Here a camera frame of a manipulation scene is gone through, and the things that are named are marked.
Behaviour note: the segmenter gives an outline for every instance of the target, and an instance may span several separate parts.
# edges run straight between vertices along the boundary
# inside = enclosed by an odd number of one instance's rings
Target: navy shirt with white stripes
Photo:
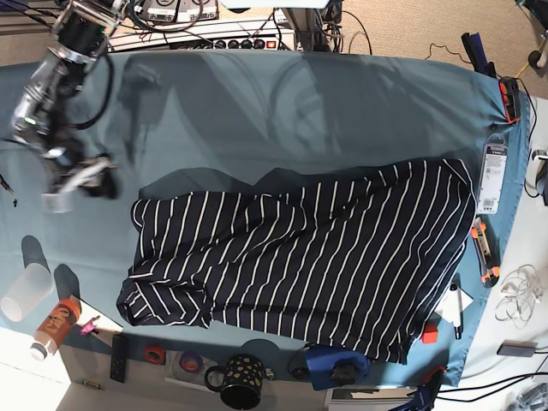
[[[117,305],[132,325],[212,320],[404,363],[474,220],[460,160],[364,169],[286,194],[139,200]]]

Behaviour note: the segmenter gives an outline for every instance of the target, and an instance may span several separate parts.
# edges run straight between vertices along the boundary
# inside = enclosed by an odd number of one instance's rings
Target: blue tablecloth
[[[143,348],[158,342],[219,361],[245,349],[279,378],[289,379],[287,361],[302,342],[219,323],[203,330],[123,322],[115,301],[137,241],[128,215],[131,204],[139,195],[170,197],[197,189],[260,191],[298,178],[295,172],[319,174],[423,157],[462,158],[477,183],[492,124],[506,135],[509,157],[502,204],[487,220],[501,254],[506,246],[527,167],[529,115],[523,99],[521,121],[504,125],[496,80],[444,63],[320,53],[169,51],[113,58],[116,79],[109,110],[82,137],[101,139],[120,165],[119,200],[77,193],[71,213],[43,214],[39,196],[45,175],[39,162],[30,152],[1,146],[0,172],[19,205],[13,208],[11,198],[0,194],[0,294],[24,264],[42,259],[41,254],[57,283],[57,293],[20,323],[2,319],[1,326],[32,333],[58,296],[80,293],[122,324],[124,332],[140,336],[132,339],[131,358],[142,360]],[[0,68],[4,138],[35,67]],[[75,119],[95,112],[105,79],[101,63],[70,105]],[[488,296],[472,243],[457,273],[474,298],[464,312],[462,340],[456,341],[451,325],[442,321],[436,344],[417,342],[406,366],[375,365],[365,384],[419,384],[432,366],[444,364],[449,364],[445,382],[458,382]],[[77,332],[67,343],[110,352]]]

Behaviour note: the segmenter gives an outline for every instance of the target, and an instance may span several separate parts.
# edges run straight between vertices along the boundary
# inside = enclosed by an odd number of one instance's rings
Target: remote control
[[[119,383],[126,382],[126,365],[128,363],[128,338],[122,334],[112,336],[112,353],[110,354],[110,378]]]

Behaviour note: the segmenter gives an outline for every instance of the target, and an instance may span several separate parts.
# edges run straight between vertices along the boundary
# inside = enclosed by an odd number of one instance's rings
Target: black mug
[[[209,374],[223,374],[221,385],[212,385]],[[205,386],[211,391],[220,392],[221,400],[233,409],[251,409],[260,403],[260,390],[263,387],[265,369],[257,357],[248,354],[233,355],[226,366],[212,366],[204,376]]]

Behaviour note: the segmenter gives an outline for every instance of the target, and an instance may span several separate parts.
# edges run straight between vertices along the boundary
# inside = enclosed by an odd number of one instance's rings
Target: plastic cup
[[[53,291],[53,276],[42,265],[31,263],[9,286],[0,309],[11,321],[21,321]]]

